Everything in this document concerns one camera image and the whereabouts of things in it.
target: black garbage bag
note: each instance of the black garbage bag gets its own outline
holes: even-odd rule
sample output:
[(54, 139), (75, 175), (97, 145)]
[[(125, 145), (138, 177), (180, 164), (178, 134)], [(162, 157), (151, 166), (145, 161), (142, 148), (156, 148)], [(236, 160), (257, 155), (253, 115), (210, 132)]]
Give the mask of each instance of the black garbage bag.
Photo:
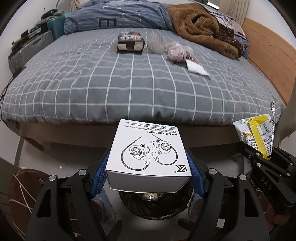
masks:
[(133, 214), (149, 220), (164, 220), (176, 216), (187, 208), (192, 190), (192, 186), (188, 182), (176, 193), (143, 194), (118, 192), (123, 204)]

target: wall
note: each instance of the wall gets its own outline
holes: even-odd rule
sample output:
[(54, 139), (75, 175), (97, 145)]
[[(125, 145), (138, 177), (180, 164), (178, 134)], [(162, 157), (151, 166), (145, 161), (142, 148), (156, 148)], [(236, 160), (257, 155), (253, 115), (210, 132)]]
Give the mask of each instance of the wall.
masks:
[(281, 145), (283, 145), (284, 147), (282, 148), (283, 150), (285, 150), (293, 156), (296, 156), (296, 132), (294, 132), (291, 136), (286, 137), (282, 141)]
[(295, 36), (281, 14), (268, 0), (250, 0), (246, 17), (276, 32), (296, 48)]
[[(45, 11), (55, 8), (57, 0), (27, 0), (12, 17), (0, 36), (0, 89), (2, 90), (12, 74), (7, 57), (12, 41), (18, 39), (25, 30), (32, 28)], [(0, 157), (14, 163), (19, 136), (4, 123), (0, 123)]]

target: white floor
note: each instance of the white floor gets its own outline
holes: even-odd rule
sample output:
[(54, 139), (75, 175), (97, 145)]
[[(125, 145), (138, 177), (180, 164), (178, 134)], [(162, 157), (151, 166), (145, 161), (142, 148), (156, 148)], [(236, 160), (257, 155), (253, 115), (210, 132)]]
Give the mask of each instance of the white floor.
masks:
[[(281, 148), (294, 151), (291, 141), (287, 138)], [(28, 142), (24, 143), (19, 167), (26, 167), (56, 174), (59, 178), (75, 174), (82, 168), (97, 160), (104, 153), (104, 149), (45, 143), (46, 149), (41, 152)], [(237, 177), (243, 173), (243, 158), (236, 155), (235, 145), (195, 148), (195, 157), (203, 159), (208, 167), (216, 168), (223, 175)], [(109, 189), (105, 184), (105, 191), (117, 214), (118, 220), (123, 220), (123, 231), (119, 241), (175, 241), (186, 239), (189, 232), (177, 225), (178, 218), (190, 219), (187, 210), (176, 217), (164, 221), (145, 220), (132, 214), (121, 202), (117, 191)], [(108, 233), (114, 223), (104, 225)]]

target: snack package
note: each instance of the snack package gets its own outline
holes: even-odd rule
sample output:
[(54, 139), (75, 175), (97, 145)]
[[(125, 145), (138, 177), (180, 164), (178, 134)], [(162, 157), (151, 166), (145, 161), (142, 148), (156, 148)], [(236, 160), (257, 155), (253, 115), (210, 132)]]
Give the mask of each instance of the snack package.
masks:
[(270, 159), (274, 142), (274, 122), (269, 114), (242, 119), (233, 123), (239, 139)]
[(117, 51), (143, 52), (145, 40), (138, 32), (121, 31), (118, 34)]

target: yellow snack bag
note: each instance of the yellow snack bag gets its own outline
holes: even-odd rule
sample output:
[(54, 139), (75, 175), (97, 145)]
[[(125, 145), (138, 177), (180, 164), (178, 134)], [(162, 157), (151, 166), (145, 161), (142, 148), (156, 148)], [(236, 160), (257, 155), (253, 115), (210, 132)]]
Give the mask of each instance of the yellow snack bag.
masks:
[(269, 114), (238, 120), (233, 125), (241, 141), (261, 152), (265, 159), (270, 159), (274, 141), (274, 122)]

